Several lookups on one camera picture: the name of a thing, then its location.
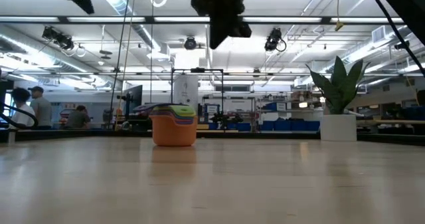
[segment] person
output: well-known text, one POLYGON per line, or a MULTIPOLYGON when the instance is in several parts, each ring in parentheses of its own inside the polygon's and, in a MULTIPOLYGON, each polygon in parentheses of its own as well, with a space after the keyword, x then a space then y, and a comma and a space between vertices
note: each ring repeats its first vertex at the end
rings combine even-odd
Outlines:
MULTIPOLYGON (((13 100, 15 101, 16 107, 26 111, 32 115, 35 116, 35 112, 34 110, 27 105, 27 101, 30 97, 30 94, 27 90, 25 90, 24 88, 15 88, 12 93, 11 96, 13 98, 13 100)), ((34 120, 32 118, 30 118, 30 116, 23 114, 21 112, 17 112, 15 111, 15 113, 12 116, 12 121, 18 123, 18 124, 24 124, 26 126, 32 126, 34 125, 34 120)), ((16 127, 14 127, 13 125, 9 126, 11 129, 18 129, 16 127)))
POLYGON ((31 108, 35 112, 35 116, 39 121, 36 130, 49 130, 52 128, 52 104, 43 97, 43 88, 35 86, 30 89, 33 101, 31 101, 31 108))
POLYGON ((77 108, 69 114, 66 121, 66 129, 88 129, 90 117, 87 115, 87 109, 83 105, 78 105, 77 108))

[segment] cap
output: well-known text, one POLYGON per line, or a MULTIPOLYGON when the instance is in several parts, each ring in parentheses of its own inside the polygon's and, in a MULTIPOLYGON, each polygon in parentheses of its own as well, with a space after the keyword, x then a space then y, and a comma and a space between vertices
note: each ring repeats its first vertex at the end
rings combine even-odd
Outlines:
POLYGON ((32 88, 29 88, 29 90, 31 91, 40 91, 40 92, 44 92, 44 89, 39 87, 39 86, 34 86, 32 88))

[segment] potted plant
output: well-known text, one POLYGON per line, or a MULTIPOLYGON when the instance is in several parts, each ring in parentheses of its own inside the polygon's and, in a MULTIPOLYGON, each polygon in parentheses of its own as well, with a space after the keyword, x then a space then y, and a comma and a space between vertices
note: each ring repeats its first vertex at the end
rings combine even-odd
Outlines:
POLYGON ((366 69, 366 67, 363 68, 363 60, 357 61, 347 74, 343 61, 337 56, 330 80, 312 71, 310 67, 308 69, 314 84, 325 97, 326 107, 330 113, 323 115, 320 123, 321 139, 357 141, 356 117, 344 114, 344 111, 357 95, 358 83, 366 69))

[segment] white planter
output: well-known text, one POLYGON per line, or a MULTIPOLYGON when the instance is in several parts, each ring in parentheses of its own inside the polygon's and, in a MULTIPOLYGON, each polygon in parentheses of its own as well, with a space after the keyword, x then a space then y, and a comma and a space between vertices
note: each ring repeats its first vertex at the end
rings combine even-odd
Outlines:
POLYGON ((320 136, 323 141, 357 141, 357 123, 354 115, 323 115, 320 122, 320 136))

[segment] snake plant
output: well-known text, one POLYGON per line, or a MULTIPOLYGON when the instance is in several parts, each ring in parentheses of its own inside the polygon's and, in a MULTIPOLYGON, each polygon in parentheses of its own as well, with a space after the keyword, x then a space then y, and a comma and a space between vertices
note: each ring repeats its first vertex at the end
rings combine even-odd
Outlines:
POLYGON ((343 61, 337 56, 331 80, 312 71, 307 66, 314 84, 325 97, 331 114, 343 114, 345 107, 356 97, 358 83, 362 79, 367 65, 363 68, 363 60, 359 60, 347 74, 343 61))

